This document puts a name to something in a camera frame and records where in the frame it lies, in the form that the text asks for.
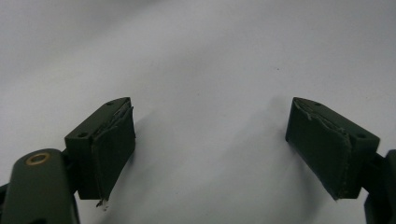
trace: white background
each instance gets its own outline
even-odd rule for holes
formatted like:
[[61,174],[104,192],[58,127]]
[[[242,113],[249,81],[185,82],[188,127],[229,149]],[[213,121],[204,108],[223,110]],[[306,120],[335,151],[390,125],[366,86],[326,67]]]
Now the white background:
[[3,0],[0,184],[129,96],[137,144],[85,223],[365,223],[284,141],[293,96],[396,146],[393,0]]

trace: white surface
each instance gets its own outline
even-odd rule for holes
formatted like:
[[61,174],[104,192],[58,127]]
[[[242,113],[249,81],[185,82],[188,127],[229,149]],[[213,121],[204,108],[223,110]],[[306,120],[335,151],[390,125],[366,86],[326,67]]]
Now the white surface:
[[365,223],[284,141],[293,96],[396,146],[392,0],[3,0],[0,183],[130,96],[137,145],[82,223]]

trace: dark green plastic part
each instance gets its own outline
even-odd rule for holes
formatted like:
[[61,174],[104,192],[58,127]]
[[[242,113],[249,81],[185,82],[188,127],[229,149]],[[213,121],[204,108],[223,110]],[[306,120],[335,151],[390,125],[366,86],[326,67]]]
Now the dark green plastic part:
[[[26,163],[41,153],[48,153],[46,161],[36,165]],[[17,160],[7,187],[5,205],[2,224],[78,223],[61,151],[42,149]]]
[[379,138],[314,101],[293,98],[286,140],[337,199],[355,199],[363,164],[375,157]]
[[66,136],[68,157],[80,169],[80,199],[108,200],[134,152],[132,111],[129,98],[108,102]]

